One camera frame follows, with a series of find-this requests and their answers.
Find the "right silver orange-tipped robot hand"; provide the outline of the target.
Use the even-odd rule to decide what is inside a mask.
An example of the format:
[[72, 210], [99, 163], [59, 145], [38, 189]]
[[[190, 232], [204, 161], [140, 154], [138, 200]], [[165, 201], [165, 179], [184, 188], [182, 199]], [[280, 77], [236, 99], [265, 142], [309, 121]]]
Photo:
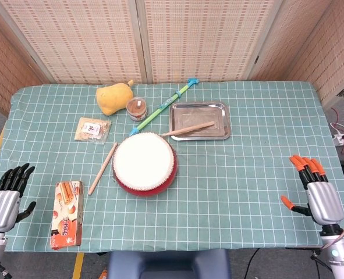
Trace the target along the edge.
[[321, 226], [339, 224], [344, 219], [341, 200], [319, 161], [299, 155], [292, 155], [290, 161], [299, 173], [308, 204], [306, 207], [296, 206], [282, 195], [283, 204], [291, 211], [312, 217]]

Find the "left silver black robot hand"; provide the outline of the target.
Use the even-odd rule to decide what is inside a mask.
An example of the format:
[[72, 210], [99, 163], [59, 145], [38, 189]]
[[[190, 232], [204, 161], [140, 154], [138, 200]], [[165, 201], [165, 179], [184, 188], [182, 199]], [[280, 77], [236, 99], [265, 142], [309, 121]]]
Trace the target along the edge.
[[0, 178], [0, 233], [10, 231], [16, 223], [29, 217], [36, 202], [32, 201], [27, 209], [20, 211], [20, 201], [26, 189], [29, 177], [35, 170], [26, 163], [9, 169]]

